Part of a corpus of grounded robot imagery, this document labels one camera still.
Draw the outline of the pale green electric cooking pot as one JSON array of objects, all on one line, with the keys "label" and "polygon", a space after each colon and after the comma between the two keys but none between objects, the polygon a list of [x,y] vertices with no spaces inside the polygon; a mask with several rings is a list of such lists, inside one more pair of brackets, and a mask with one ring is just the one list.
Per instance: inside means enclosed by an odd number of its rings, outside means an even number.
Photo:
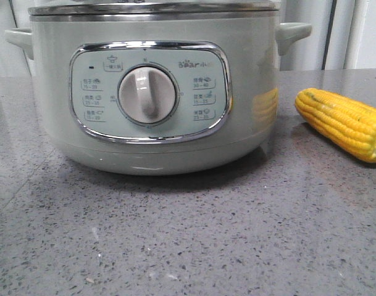
[{"label": "pale green electric cooking pot", "polygon": [[6,30],[36,67],[45,132],[72,160],[174,175],[236,160],[269,138],[278,56],[311,34],[276,12],[172,20],[32,15]]}]

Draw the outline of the yellow corn cob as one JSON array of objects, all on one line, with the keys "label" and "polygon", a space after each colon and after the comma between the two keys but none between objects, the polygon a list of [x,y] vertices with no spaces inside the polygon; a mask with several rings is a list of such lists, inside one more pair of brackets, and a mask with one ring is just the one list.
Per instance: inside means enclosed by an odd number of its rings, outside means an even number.
[{"label": "yellow corn cob", "polygon": [[376,163],[376,108],[334,92],[300,91],[298,113],[321,135],[354,157]]}]

